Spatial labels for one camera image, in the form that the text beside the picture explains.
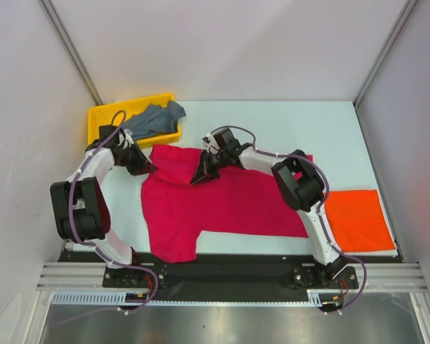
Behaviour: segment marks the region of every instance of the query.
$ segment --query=wall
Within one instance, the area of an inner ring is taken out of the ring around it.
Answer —
[[[406,0],[54,0],[104,102],[350,100]]]
[[[49,186],[81,159],[90,106],[38,2],[0,1],[0,310],[20,294],[17,333],[43,262],[61,246]]]
[[[360,116],[400,244],[430,289],[430,0],[419,3]]]

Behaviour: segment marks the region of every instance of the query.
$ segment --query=pink fabric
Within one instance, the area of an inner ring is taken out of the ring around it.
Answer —
[[[153,146],[150,158],[158,170],[142,186],[151,253],[170,263],[195,259],[202,231],[307,237],[271,176],[227,167],[220,179],[189,185],[200,154],[195,148]]]

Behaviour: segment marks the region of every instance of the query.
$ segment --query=orange square fabric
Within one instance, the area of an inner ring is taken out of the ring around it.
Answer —
[[[344,252],[395,249],[377,190],[331,191],[325,211],[336,242]]]

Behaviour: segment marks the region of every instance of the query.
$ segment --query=yellow bin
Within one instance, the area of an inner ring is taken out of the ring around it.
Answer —
[[[126,112],[126,120],[133,115],[141,114],[150,104],[161,105],[163,108],[167,106],[169,100],[174,100],[173,93],[163,93],[162,95],[151,95],[150,97],[126,100],[125,102],[115,102],[113,104],[94,106],[87,113],[87,144],[91,144],[95,139],[99,138],[99,127],[101,125],[109,125],[112,122],[113,116],[119,110]],[[119,125],[123,119],[122,115],[116,117],[113,124]],[[178,123],[178,129],[173,134],[160,134],[152,138],[144,138],[138,140],[140,148],[148,148],[155,143],[167,144],[174,143],[180,140],[181,125]]]

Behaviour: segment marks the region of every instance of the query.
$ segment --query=gray cloth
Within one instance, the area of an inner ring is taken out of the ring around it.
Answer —
[[[152,104],[140,115],[133,115],[123,123],[123,129],[130,129],[134,140],[162,133],[176,133],[178,119],[185,116],[185,110],[176,102],[169,100],[167,107]]]

